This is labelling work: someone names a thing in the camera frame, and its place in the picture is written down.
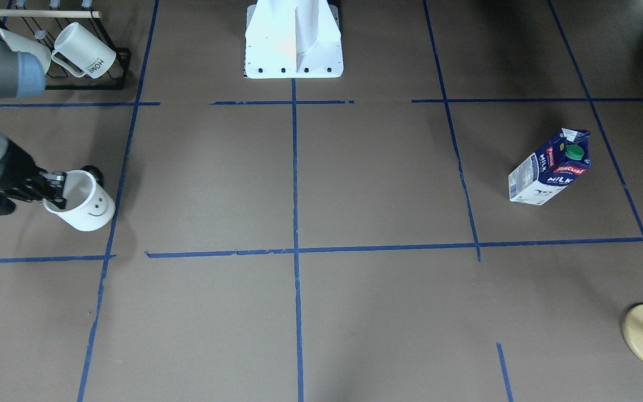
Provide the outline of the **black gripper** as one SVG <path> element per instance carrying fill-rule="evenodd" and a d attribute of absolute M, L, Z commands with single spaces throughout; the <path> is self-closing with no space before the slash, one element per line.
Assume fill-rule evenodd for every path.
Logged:
<path fill-rule="evenodd" d="M 64 171 L 43 171 L 33 158 L 14 142 L 7 144 L 0 158 L 0 191 L 26 202 L 44 200 L 56 208 L 65 209 L 64 186 L 67 179 Z"/>

